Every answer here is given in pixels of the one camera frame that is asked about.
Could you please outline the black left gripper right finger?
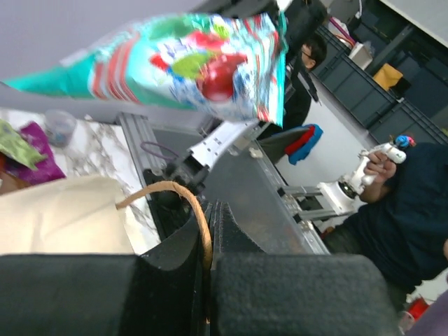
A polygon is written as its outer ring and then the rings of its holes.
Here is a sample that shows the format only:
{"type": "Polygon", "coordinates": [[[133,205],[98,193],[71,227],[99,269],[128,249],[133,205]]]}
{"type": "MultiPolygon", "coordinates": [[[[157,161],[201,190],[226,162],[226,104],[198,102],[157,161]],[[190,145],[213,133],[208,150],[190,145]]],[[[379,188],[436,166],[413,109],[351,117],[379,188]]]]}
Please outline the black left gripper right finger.
{"type": "Polygon", "coordinates": [[[212,335],[398,335],[379,270],[361,255],[215,249],[212,335]]]}

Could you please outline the brown snack bag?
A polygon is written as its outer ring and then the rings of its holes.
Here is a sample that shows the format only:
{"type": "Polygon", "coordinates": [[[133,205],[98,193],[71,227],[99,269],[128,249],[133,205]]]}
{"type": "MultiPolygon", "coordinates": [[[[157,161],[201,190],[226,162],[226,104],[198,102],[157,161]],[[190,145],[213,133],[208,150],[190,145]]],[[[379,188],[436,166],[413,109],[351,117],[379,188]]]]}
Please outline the brown snack bag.
{"type": "Polygon", "coordinates": [[[0,195],[12,193],[17,190],[25,189],[31,186],[30,183],[23,181],[20,178],[10,175],[9,173],[6,172],[6,156],[4,154],[1,154],[0,158],[0,171],[1,171],[0,195]]]}

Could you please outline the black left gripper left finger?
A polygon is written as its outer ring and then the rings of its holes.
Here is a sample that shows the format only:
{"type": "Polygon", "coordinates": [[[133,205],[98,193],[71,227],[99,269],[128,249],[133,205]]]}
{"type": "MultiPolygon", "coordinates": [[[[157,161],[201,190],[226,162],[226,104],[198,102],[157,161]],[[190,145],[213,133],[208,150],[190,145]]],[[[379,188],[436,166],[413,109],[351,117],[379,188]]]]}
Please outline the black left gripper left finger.
{"type": "Polygon", "coordinates": [[[143,255],[5,255],[2,335],[203,335],[192,213],[143,255]]]}

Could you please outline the teal cherry candy bag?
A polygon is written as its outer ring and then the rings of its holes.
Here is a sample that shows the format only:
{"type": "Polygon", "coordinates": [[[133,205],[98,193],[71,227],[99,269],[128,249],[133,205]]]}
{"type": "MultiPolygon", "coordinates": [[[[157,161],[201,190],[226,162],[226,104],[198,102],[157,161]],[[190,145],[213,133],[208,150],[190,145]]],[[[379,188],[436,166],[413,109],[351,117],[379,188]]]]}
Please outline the teal cherry candy bag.
{"type": "Polygon", "coordinates": [[[49,97],[124,101],[282,125],[286,18],[184,13],[132,22],[49,70],[4,84],[49,97]]]}

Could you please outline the operator hand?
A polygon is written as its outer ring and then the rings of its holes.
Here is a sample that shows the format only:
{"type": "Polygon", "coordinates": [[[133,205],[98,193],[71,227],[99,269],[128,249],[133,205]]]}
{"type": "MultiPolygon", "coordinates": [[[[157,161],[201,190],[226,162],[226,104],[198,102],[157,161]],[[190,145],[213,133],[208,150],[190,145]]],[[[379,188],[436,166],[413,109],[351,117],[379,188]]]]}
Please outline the operator hand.
{"type": "Polygon", "coordinates": [[[366,175],[373,176],[374,181],[365,186],[360,200],[369,204],[382,199],[390,192],[390,188],[385,185],[385,182],[395,175],[396,164],[390,161],[386,154],[379,151],[373,152],[367,157],[370,161],[364,168],[364,172],[366,175]]]}

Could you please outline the beige paper bag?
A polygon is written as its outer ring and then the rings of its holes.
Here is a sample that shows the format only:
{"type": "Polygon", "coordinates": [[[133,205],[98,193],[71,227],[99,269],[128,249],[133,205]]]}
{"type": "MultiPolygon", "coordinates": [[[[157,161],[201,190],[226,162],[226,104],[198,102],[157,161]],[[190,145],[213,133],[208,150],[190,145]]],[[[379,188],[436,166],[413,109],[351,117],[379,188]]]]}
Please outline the beige paper bag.
{"type": "Polygon", "coordinates": [[[196,216],[209,270],[213,249],[196,197],[173,181],[160,181],[125,197],[118,182],[103,176],[66,178],[1,196],[1,254],[139,254],[144,230],[129,205],[148,194],[172,191],[196,216]]]}

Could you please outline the light green snack packet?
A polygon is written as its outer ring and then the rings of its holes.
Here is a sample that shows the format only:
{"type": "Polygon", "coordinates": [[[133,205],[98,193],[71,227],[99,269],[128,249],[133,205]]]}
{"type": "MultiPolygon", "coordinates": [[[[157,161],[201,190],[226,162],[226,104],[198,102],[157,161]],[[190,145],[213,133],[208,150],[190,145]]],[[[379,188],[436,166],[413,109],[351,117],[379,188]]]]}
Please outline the light green snack packet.
{"type": "Polygon", "coordinates": [[[47,158],[47,155],[40,154],[5,120],[1,120],[1,153],[31,170],[37,170],[36,164],[47,158]]]}

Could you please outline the purple snack bag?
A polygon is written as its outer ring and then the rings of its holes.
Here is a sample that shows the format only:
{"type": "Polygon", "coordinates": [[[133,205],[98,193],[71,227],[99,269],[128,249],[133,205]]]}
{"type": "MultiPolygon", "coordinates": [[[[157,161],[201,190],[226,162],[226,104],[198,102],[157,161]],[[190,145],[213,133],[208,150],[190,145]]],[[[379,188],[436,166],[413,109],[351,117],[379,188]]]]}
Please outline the purple snack bag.
{"type": "Polygon", "coordinates": [[[30,185],[64,179],[48,138],[36,122],[16,130],[1,120],[1,172],[30,185]]]}

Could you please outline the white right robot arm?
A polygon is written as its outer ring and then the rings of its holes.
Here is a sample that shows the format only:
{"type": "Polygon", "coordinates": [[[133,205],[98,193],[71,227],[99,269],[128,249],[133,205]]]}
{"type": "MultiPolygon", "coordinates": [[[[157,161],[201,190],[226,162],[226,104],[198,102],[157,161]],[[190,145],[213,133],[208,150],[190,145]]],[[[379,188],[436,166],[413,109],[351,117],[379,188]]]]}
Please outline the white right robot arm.
{"type": "MultiPolygon", "coordinates": [[[[288,27],[286,42],[289,51],[286,63],[291,68],[286,82],[286,99],[289,101],[300,88],[318,102],[316,88],[302,61],[302,46],[315,34],[324,23],[328,10],[321,1],[292,1],[286,9],[288,27]]],[[[204,181],[214,168],[220,157],[234,147],[239,140],[256,139],[262,128],[256,121],[223,122],[207,137],[190,147],[187,153],[167,163],[162,170],[162,177],[167,181],[175,181],[199,194],[204,189],[204,181]]]]}

